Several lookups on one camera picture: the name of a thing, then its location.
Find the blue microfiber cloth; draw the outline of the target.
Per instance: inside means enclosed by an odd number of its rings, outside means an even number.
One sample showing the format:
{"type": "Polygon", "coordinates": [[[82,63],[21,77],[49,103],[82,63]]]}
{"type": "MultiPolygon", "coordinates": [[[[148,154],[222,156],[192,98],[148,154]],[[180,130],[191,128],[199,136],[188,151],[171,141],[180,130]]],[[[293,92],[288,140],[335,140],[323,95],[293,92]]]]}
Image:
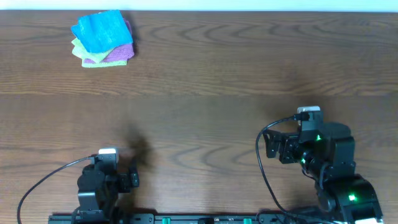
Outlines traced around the blue microfiber cloth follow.
{"type": "Polygon", "coordinates": [[[80,17],[71,30],[89,53],[101,53],[133,43],[132,35],[119,10],[80,17]]]}

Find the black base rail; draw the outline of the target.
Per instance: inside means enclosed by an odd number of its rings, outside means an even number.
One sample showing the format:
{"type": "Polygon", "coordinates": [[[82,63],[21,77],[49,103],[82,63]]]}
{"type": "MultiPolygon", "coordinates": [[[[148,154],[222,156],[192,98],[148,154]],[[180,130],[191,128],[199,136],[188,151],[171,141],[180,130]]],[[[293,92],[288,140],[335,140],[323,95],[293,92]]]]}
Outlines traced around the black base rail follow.
{"type": "Polygon", "coordinates": [[[133,214],[120,221],[96,223],[117,224],[278,224],[298,223],[282,214],[262,213],[260,215],[154,215],[150,213],[133,214]]]}

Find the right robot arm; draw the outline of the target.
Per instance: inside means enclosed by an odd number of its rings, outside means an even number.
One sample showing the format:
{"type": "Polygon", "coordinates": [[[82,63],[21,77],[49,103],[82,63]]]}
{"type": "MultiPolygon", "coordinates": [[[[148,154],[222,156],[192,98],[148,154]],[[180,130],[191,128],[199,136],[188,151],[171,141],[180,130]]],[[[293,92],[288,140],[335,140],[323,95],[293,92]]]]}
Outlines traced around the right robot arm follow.
{"type": "Polygon", "coordinates": [[[347,125],[326,123],[317,106],[299,107],[297,112],[262,128],[268,158],[282,164],[298,163],[302,173],[314,180],[320,217],[281,212],[306,222],[382,222],[382,210],[374,187],[357,174],[355,140],[347,125]]]}

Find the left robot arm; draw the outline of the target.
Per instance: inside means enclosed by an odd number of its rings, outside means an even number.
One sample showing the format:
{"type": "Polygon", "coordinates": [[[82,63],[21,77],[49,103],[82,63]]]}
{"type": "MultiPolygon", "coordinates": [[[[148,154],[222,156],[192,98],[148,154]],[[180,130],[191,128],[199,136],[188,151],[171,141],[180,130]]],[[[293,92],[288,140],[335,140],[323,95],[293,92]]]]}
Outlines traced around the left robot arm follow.
{"type": "Polygon", "coordinates": [[[96,154],[82,170],[77,180],[78,201],[72,223],[114,223],[118,220],[116,202],[119,194],[129,193],[139,186],[137,163],[132,159],[128,170],[118,172],[118,155],[96,154]]]}

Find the purple folded cloth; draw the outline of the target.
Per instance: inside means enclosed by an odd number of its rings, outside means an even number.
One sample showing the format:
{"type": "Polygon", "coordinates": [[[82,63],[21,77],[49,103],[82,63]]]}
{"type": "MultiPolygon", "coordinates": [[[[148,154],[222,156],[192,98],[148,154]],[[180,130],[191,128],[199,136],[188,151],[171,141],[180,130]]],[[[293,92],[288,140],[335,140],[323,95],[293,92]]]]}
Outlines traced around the purple folded cloth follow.
{"type": "Polygon", "coordinates": [[[134,56],[133,44],[120,45],[113,49],[104,59],[100,62],[95,62],[92,59],[85,58],[82,62],[84,66],[94,66],[99,65],[104,67],[105,63],[113,63],[122,61],[122,63],[127,63],[127,61],[134,56]]]}

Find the green folded cloth on top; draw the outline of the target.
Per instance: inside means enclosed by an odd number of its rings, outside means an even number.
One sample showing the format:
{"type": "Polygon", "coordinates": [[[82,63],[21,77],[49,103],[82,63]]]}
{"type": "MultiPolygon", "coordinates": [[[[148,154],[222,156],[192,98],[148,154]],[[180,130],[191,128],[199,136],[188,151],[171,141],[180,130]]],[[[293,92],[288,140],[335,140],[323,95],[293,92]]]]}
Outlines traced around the green folded cloth on top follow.
{"type": "Polygon", "coordinates": [[[74,48],[72,49],[72,54],[74,56],[77,56],[77,57],[81,58],[82,60],[90,59],[90,60],[94,61],[94,63],[99,63],[113,51],[113,48],[111,48],[110,50],[107,50],[105,52],[90,53],[84,48],[81,41],[77,38],[72,40],[72,44],[74,45],[74,48]]]}

